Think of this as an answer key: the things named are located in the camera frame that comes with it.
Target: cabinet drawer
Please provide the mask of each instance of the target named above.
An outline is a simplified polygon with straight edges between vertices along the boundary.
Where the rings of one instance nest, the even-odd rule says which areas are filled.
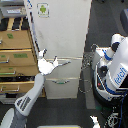
[[[0,77],[15,77],[18,75],[35,76],[37,73],[39,73],[37,65],[22,66],[22,67],[0,66]]]
[[[31,49],[0,50],[0,66],[35,65]]]
[[[27,30],[2,31],[0,32],[0,49],[23,49],[31,48]]]
[[[82,58],[77,58],[77,59],[58,58],[58,63],[64,65],[55,68],[51,74],[46,75],[46,78],[80,77]]]
[[[0,93],[25,93],[34,86],[34,81],[1,82]]]

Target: white cabinet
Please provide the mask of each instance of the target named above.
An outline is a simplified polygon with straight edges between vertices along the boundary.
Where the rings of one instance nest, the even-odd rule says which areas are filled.
[[[48,50],[45,58],[53,59],[56,55],[65,61],[71,60],[71,63],[55,69],[53,74],[46,78],[79,78],[88,32],[91,0],[30,0],[29,3],[24,0],[24,3],[31,29],[32,31],[33,28],[35,29],[39,49],[46,48]],[[30,12],[32,12],[34,25],[31,22]],[[79,79],[76,81],[59,87],[46,81],[47,97],[50,99],[76,98]]]

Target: wire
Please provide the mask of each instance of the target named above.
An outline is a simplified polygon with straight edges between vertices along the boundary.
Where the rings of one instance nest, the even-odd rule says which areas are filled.
[[[79,91],[85,94],[85,93],[88,93],[88,92],[90,92],[92,90],[92,83],[89,80],[83,80],[83,81],[90,83],[90,88],[87,91],[82,91],[80,86],[79,86]]]
[[[115,107],[113,107],[112,113],[107,118],[107,121],[105,122],[104,128],[106,128],[106,125],[108,124],[108,122],[109,122],[109,124],[108,124],[109,126],[115,126],[118,123],[118,122],[116,122],[116,124],[115,124],[115,120],[114,119],[117,119],[117,114],[114,114],[114,109],[115,109]]]
[[[93,51],[93,46],[96,46],[96,48],[99,48],[99,46],[98,46],[97,44],[92,44],[92,46],[91,46],[92,52],[94,52],[94,51]]]
[[[121,126],[121,121],[122,121],[122,107],[123,107],[124,98],[127,95],[127,93],[128,93],[128,90],[125,92],[124,97],[123,97],[122,102],[121,102],[121,118],[120,118],[120,122],[119,122],[118,128],[120,128],[120,126]]]

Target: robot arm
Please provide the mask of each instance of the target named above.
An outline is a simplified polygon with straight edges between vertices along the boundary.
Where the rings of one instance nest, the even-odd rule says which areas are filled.
[[[34,103],[36,102],[37,98],[41,94],[43,89],[43,84],[45,81],[44,75],[50,74],[54,68],[58,66],[57,57],[53,63],[47,62],[44,59],[44,54],[46,53],[46,49],[39,52],[39,60],[38,60],[38,67],[41,73],[35,76],[35,83],[34,87],[28,91],[23,97],[18,98],[15,102],[16,109],[23,115],[28,116],[30,113],[31,108],[33,107]]]

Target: wooden cabinet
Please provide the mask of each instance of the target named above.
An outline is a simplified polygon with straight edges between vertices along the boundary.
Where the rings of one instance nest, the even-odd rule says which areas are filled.
[[[35,76],[39,73],[31,34],[29,30],[21,30],[21,18],[18,31],[12,31],[14,18],[10,18],[6,31],[0,31],[0,78],[16,78],[17,76]],[[0,94],[26,93],[34,85],[34,81],[0,82]]]

